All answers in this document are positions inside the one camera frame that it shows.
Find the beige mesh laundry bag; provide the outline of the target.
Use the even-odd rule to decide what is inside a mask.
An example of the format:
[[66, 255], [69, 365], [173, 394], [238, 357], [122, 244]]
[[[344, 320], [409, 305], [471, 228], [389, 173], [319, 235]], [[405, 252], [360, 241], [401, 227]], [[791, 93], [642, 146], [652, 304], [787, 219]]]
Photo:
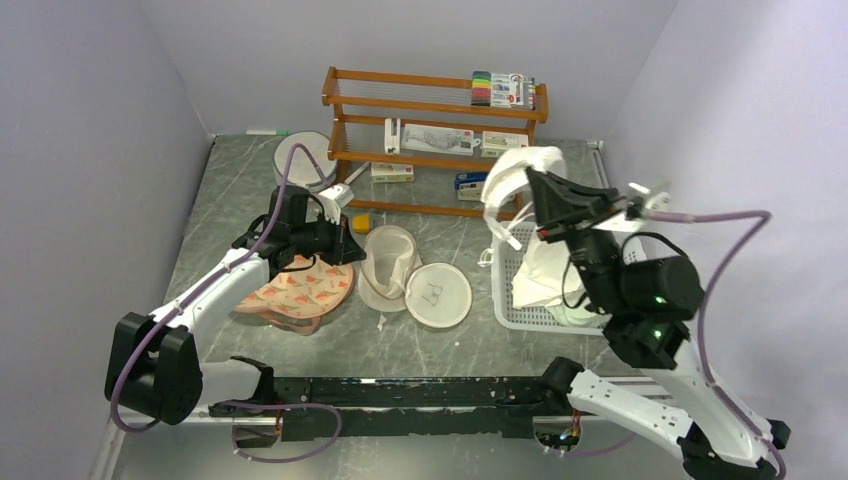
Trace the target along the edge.
[[364, 241], [357, 291], [362, 301], [381, 313], [406, 311], [432, 329], [450, 329], [470, 313], [473, 292], [455, 266], [424, 263], [419, 245], [407, 230], [385, 225]]

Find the white satin bra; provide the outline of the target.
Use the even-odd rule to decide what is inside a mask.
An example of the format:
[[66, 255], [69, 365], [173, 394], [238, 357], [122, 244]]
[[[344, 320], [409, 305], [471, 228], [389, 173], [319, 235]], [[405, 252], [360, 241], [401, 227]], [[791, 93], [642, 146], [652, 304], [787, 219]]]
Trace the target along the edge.
[[[522, 243], [511, 233], [513, 227], [530, 220], [537, 227], [532, 193], [524, 172], [527, 167], [559, 177], [566, 173], [566, 162], [557, 147], [511, 149], [501, 155], [490, 170], [480, 200], [482, 218], [490, 233], [515, 250], [520, 250]], [[509, 223], [502, 223], [499, 219], [502, 207], [520, 193], [529, 194], [530, 200]], [[577, 267], [571, 264], [567, 246], [561, 242], [542, 242], [536, 238], [536, 233], [527, 242], [522, 264], [512, 280], [512, 295], [515, 308], [564, 304], [574, 309], [588, 301], [586, 288]]]

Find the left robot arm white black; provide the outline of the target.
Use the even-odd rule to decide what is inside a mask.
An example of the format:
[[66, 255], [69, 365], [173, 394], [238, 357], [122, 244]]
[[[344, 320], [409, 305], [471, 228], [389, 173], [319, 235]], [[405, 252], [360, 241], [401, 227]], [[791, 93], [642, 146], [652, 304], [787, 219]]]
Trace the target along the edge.
[[271, 411], [277, 400], [272, 367], [240, 356], [203, 363], [198, 349], [249, 294], [293, 272], [297, 257], [329, 265], [365, 259], [342, 212], [353, 197], [345, 184], [318, 194], [276, 187], [267, 213], [256, 217], [197, 283], [149, 314], [121, 318], [104, 386], [113, 423], [128, 433], [146, 431], [125, 422], [122, 409], [148, 418], [151, 426], [177, 425], [196, 408], [218, 404], [254, 416]]

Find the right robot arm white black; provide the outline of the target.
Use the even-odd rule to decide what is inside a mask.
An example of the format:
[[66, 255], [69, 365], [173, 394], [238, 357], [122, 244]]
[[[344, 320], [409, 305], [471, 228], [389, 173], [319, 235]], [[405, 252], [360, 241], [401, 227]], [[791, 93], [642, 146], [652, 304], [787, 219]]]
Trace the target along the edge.
[[551, 362], [539, 398], [550, 413], [590, 413], [662, 448], [693, 479], [782, 479], [791, 430], [755, 414], [712, 370], [702, 323], [712, 283], [702, 283], [690, 257], [626, 262], [624, 245], [603, 228], [616, 216], [682, 223], [685, 216], [648, 209], [615, 189], [596, 189], [527, 168], [537, 236], [562, 242], [612, 352], [671, 397], [665, 405], [618, 386], [565, 358]]

